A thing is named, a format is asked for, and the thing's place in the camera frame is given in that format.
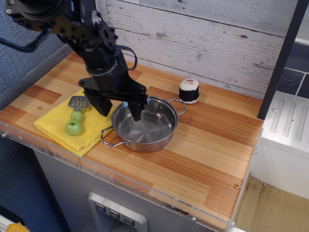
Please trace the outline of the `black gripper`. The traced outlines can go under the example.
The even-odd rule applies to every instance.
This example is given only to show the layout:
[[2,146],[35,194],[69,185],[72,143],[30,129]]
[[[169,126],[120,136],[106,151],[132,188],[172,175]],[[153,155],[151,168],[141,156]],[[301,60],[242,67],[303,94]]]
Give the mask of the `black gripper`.
[[107,69],[86,70],[90,77],[81,79],[78,84],[84,90],[92,91],[85,92],[85,96],[98,113],[102,116],[109,114],[112,108],[110,100],[127,101],[134,121],[141,119],[144,105],[149,104],[150,99],[146,94],[147,88],[133,80],[128,70],[117,64]]

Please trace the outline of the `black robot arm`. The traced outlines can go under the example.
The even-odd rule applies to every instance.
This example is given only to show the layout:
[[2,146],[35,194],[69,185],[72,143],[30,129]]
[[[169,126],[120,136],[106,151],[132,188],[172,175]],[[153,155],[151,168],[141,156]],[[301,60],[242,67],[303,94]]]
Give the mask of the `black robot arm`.
[[39,35],[25,46],[5,39],[1,39],[1,44],[31,53],[50,34],[56,34],[85,62],[89,77],[78,84],[91,105],[106,116],[112,101],[127,102],[134,120],[140,120],[150,101],[147,89],[129,76],[123,56],[126,47],[116,43],[114,28],[103,20],[93,0],[9,0],[6,13],[17,24]]

